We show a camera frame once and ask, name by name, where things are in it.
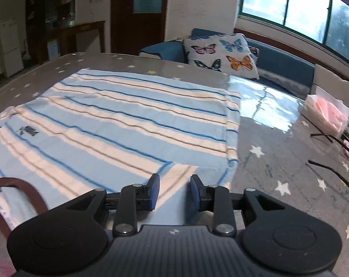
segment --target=table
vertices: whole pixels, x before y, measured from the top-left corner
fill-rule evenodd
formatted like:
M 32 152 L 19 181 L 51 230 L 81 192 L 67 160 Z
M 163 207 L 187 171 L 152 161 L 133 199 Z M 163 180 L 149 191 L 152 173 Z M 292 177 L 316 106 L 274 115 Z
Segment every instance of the table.
M 338 144 L 324 137 L 310 137 L 310 133 L 319 131 L 300 115 L 303 101 L 253 81 L 186 64 L 128 55 L 73 53 L 1 88 L 0 112 L 33 100 L 54 83 L 87 67 L 142 74 L 154 71 L 167 78 L 239 91 L 239 163 L 231 192 L 254 187 L 331 224 L 343 241 L 334 272 L 349 277 L 349 189 L 336 175 L 307 165 L 307 161 L 329 165 L 348 181 L 349 162 Z

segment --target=striped towel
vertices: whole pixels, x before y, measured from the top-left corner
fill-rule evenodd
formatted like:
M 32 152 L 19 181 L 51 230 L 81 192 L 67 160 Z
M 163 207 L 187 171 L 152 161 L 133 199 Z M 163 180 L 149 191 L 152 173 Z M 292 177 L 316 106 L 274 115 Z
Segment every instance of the striped towel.
M 236 92 L 83 69 L 0 114 L 0 178 L 30 182 L 50 209 L 94 188 L 145 184 L 158 173 L 157 206 L 144 223 L 184 224 L 192 174 L 223 186 L 234 176 L 239 104 Z M 1 194 L 14 226 L 34 215 L 17 190 Z

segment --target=wooden table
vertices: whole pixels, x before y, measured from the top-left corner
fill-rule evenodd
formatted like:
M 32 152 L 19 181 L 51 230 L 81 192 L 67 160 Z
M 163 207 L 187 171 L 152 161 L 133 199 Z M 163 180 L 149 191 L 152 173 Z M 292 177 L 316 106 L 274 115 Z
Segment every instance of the wooden table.
M 98 21 L 98 22 L 69 26 L 65 28 L 57 27 L 50 30 L 39 43 L 39 48 L 37 53 L 38 63 L 42 64 L 43 62 L 48 60 L 48 58 L 45 59 L 45 56 L 47 56 L 47 54 L 45 55 L 45 52 L 42 51 L 45 49 L 45 46 L 47 47 L 48 41 L 58 40 L 60 55 L 63 56 L 69 53 L 77 52 L 77 45 L 76 45 L 76 39 L 75 39 L 76 34 L 87 32 L 90 30 L 98 30 L 99 39 L 100 39 L 100 52 L 105 53 L 104 25 L 105 25 L 105 21 Z

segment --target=refrigerator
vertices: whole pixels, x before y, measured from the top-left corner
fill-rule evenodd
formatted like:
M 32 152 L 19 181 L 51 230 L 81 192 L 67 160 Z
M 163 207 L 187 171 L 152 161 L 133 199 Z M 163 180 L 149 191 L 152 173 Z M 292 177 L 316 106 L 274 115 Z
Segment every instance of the refrigerator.
M 0 22 L 0 42 L 3 51 L 4 75 L 9 78 L 24 68 L 18 27 L 13 18 Z

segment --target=eyeglass temple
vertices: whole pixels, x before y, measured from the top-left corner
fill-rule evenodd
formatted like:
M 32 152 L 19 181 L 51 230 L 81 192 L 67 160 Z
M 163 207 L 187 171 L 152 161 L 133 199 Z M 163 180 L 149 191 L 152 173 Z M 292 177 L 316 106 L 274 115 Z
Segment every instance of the eyeglass temple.
M 334 139 L 334 140 L 335 140 L 336 142 L 338 142 L 347 152 L 349 152 L 349 148 L 348 148 L 342 141 L 340 141 L 339 139 L 335 138 L 334 136 L 332 136 L 332 135 L 330 135 L 330 134 L 328 134 L 328 133 L 312 133 L 312 134 L 310 135 L 310 137 L 320 136 L 320 135 L 322 135 L 322 136 L 328 136 L 328 137 Z
M 326 166 L 326 165 L 323 165 L 321 163 L 316 163 L 315 161 L 312 161 L 312 160 L 308 160 L 308 163 L 330 170 L 331 172 L 335 173 L 337 175 L 337 177 L 340 178 L 349 187 L 349 182 L 345 178 L 343 178 L 340 175 L 340 173 L 338 173 L 336 170 L 332 169 L 330 166 Z

